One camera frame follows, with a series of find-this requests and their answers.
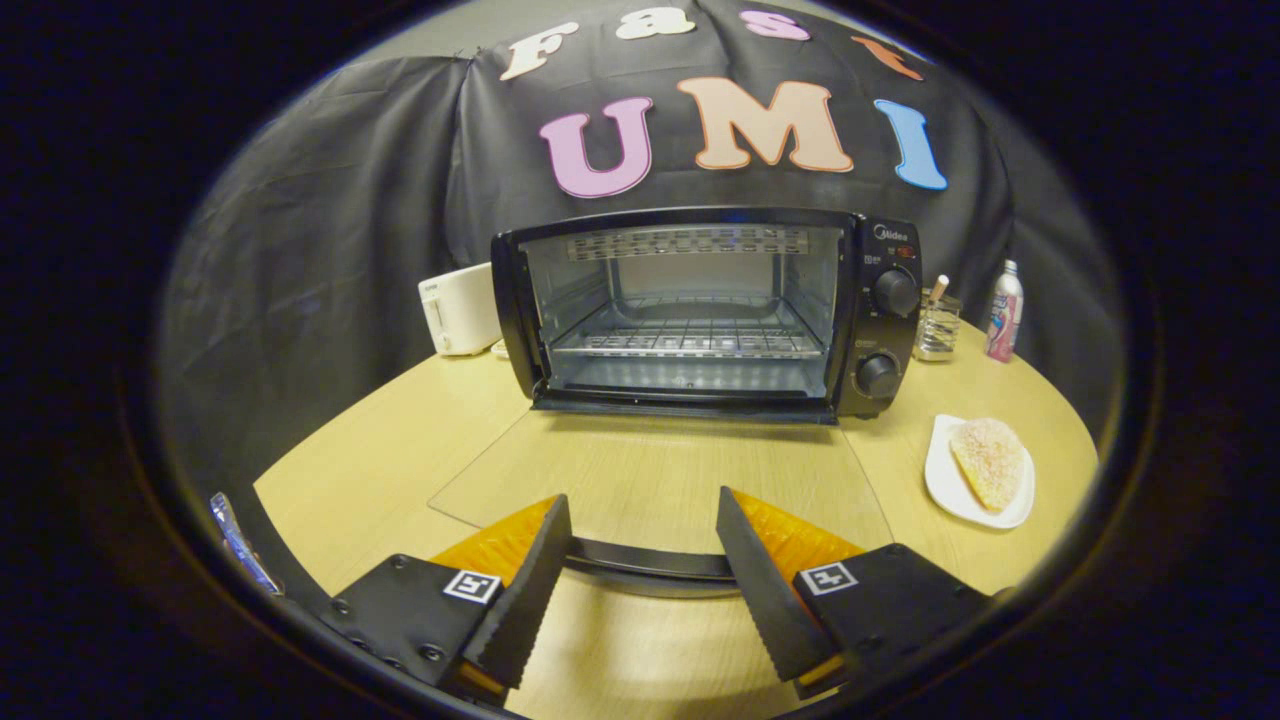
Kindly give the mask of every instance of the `pink spray can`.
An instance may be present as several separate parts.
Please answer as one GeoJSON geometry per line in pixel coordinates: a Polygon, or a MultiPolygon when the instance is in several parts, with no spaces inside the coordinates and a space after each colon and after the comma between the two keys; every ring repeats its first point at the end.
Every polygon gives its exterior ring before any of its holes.
{"type": "Polygon", "coordinates": [[[1005,274],[996,281],[996,295],[991,301],[991,322],[987,325],[987,355],[1001,363],[1014,356],[1018,325],[1023,322],[1023,283],[1018,282],[1018,263],[1005,260],[1005,274]]]}

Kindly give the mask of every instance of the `oven control knob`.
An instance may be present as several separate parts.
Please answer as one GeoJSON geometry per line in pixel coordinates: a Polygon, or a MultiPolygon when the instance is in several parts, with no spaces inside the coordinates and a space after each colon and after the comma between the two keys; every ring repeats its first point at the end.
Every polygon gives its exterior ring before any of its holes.
{"type": "Polygon", "coordinates": [[[888,355],[872,355],[858,365],[858,389],[882,400],[897,392],[897,363],[888,355]]]}
{"type": "Polygon", "coordinates": [[[915,287],[911,275],[902,270],[886,270],[876,278],[876,305],[886,311],[902,318],[915,310],[920,302],[920,290],[915,287]]]}

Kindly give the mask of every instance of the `pen holder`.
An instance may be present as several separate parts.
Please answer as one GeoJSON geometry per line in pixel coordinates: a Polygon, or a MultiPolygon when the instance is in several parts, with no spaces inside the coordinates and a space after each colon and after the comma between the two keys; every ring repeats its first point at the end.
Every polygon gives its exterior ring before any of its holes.
{"type": "Polygon", "coordinates": [[[943,295],[937,302],[929,302],[928,291],[920,293],[920,322],[915,327],[915,345],[911,357],[931,363],[951,360],[956,350],[956,334],[960,332],[959,299],[943,295]]]}

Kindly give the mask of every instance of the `bread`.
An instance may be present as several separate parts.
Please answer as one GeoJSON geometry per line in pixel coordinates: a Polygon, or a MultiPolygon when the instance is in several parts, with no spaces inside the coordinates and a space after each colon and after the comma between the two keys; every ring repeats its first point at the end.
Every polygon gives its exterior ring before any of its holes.
{"type": "Polygon", "coordinates": [[[969,420],[951,436],[965,480],[978,502],[992,512],[1004,512],[1023,483],[1023,443],[1012,428],[993,418],[969,420]]]}

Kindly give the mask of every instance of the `black cloth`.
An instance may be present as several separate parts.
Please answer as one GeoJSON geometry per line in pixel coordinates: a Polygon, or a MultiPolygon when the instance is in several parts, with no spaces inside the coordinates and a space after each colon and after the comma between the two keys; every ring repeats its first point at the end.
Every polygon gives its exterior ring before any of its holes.
{"type": "Polygon", "coordinates": [[[632,41],[614,36],[631,5],[584,9],[547,64],[513,81],[499,76],[521,38],[472,60],[346,67],[262,128],[193,217],[161,301],[161,419],[184,470],[210,492],[248,488],[307,434],[430,356],[416,283],[486,261],[497,232],[671,205],[911,222],[927,282],[948,274],[979,327],[1002,261],[1018,260],[1027,292],[1018,352],[1100,437],[1123,370],[1116,279],[1101,234],[1036,141],[964,78],[904,53],[925,77],[911,81],[845,26],[731,0],[673,5],[694,32],[632,41]],[[813,38],[754,35],[742,9],[782,12],[813,38]],[[764,104],[783,81],[829,88],[854,169],[796,168],[790,147],[774,167],[753,154],[742,169],[699,168],[698,106],[676,88],[698,76],[731,78],[764,104]],[[538,129],[590,114],[589,160],[612,168],[618,136],[600,109],[630,96],[654,100],[649,176],[611,197],[567,195],[538,129]],[[928,118],[946,190],[896,176],[899,145],[877,99],[928,118]]]}

